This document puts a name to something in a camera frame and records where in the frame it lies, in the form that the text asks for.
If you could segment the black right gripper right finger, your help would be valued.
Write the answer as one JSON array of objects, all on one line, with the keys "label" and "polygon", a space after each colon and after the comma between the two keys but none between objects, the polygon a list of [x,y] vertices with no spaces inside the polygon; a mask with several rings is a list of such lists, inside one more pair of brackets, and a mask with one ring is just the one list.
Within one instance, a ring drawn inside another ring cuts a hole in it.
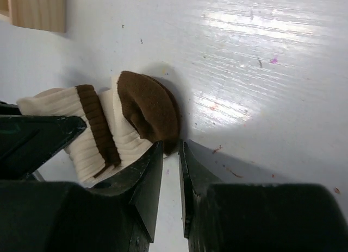
[{"label": "black right gripper right finger", "polygon": [[189,251],[233,251],[227,205],[222,197],[232,184],[222,181],[195,158],[188,143],[179,143],[179,171],[184,237]]}]

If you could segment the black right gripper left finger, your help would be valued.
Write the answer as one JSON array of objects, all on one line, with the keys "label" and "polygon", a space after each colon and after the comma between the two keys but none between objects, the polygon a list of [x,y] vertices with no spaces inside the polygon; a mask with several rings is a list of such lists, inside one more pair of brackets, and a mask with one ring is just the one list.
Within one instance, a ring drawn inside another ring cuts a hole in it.
[{"label": "black right gripper left finger", "polygon": [[96,184],[92,192],[109,199],[105,235],[98,251],[148,251],[154,241],[158,214],[163,143],[154,143],[136,162]]}]

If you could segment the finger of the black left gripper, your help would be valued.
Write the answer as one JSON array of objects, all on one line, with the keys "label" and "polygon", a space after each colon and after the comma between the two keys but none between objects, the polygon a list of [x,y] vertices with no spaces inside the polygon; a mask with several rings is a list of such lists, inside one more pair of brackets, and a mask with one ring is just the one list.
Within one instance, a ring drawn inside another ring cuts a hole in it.
[{"label": "finger of the black left gripper", "polygon": [[22,180],[87,128],[80,117],[1,116],[1,179]]}]

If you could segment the cream brown striped sock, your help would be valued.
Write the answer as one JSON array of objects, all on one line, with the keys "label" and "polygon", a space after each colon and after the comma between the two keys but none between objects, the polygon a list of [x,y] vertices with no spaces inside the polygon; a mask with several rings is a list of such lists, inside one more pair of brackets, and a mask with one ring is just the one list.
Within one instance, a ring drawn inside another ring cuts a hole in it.
[{"label": "cream brown striped sock", "polygon": [[23,115],[77,116],[86,129],[66,148],[80,183],[95,185],[140,159],[154,143],[172,154],[181,133],[174,95],[145,74],[122,71],[111,88],[96,93],[89,84],[53,88],[20,98]]}]

